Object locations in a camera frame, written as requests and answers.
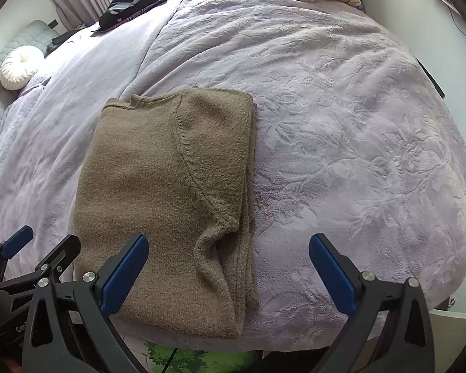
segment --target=metal screw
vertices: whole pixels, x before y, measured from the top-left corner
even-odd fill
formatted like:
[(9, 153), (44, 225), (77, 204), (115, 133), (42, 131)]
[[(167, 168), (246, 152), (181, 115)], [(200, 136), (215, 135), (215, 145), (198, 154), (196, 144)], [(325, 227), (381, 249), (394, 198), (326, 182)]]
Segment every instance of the metal screw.
[(44, 288), (46, 285), (48, 285), (48, 282), (50, 282), (48, 278), (41, 278), (38, 281), (38, 286), (40, 286), (41, 288)]
[(93, 279), (95, 279), (95, 272), (87, 272), (83, 275), (83, 280), (85, 282), (91, 282)]
[(418, 279), (416, 279), (416, 278), (409, 278), (409, 279), (408, 279), (408, 284), (409, 284), (409, 286), (411, 286), (412, 288), (417, 288), (417, 287), (419, 286)]
[(362, 273), (362, 278), (364, 280), (367, 280), (368, 282), (372, 282), (373, 280), (376, 279), (376, 276), (374, 273), (372, 272), (369, 272), (368, 270), (365, 270), (363, 273)]

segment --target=black cable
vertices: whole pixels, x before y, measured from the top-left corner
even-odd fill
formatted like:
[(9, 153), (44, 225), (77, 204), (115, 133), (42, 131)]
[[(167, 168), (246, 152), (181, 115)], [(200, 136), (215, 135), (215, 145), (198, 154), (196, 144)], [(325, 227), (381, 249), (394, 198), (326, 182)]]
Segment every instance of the black cable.
[(452, 10), (451, 10), (451, 8), (450, 8), (450, 7), (448, 7), (448, 8), (449, 8), (449, 12), (451, 13), (451, 18), (452, 18), (452, 21), (454, 22), (454, 25), (456, 26), (457, 29), (459, 29), (459, 32), (461, 32), (461, 33), (466, 37), (466, 34), (465, 34), (463, 31), (461, 31), (461, 28), (459, 28), (459, 27), (457, 26), (456, 20), (454, 19), (454, 16), (452, 15)]
[(171, 356), (169, 357), (169, 359), (167, 360), (166, 366), (164, 366), (164, 369), (162, 369), (162, 372), (161, 372), (161, 373), (166, 373), (166, 370), (167, 370), (167, 368), (169, 367), (169, 365), (171, 364), (172, 358), (173, 358), (174, 355), (176, 354), (176, 351), (177, 351), (177, 350), (178, 350), (178, 348), (174, 348), (174, 351), (172, 351), (172, 354), (171, 354)]

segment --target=pillow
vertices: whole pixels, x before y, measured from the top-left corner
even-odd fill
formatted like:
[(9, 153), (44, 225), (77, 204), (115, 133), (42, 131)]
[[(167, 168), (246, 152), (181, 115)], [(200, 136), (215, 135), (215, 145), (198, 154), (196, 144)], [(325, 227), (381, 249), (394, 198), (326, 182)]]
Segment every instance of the pillow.
[(5, 89), (24, 88), (45, 60), (43, 52), (31, 45), (11, 51), (0, 67), (0, 82)]

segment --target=brown fabric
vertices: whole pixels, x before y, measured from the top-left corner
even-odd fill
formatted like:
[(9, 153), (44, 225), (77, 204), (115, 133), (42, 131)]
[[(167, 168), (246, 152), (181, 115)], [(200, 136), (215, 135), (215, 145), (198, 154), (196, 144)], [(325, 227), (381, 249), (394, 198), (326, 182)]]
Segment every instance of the brown fabric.
[(256, 106), (233, 90), (193, 88), (107, 101), (76, 194), (82, 251), (97, 270), (128, 236), (150, 256), (121, 316), (202, 337), (238, 337), (257, 304), (252, 276)]

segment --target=bed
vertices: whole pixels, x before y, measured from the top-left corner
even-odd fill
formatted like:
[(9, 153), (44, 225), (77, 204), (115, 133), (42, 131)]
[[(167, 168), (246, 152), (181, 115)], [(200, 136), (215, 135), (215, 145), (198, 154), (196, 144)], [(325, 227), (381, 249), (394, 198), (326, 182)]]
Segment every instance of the bed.
[(72, 232), (80, 169), (107, 99), (200, 86), (248, 92), (258, 106), (260, 306), (234, 340), (116, 317), (120, 332), (214, 351), (329, 345), (346, 317), (308, 258), (317, 232), (360, 270), (417, 276), (431, 308), (460, 285), (466, 146), (414, 56), (365, 14), (337, 1), (170, 0), (107, 34), (92, 30), (48, 56), (0, 133), (0, 241), (25, 224), (35, 232), (8, 278)]

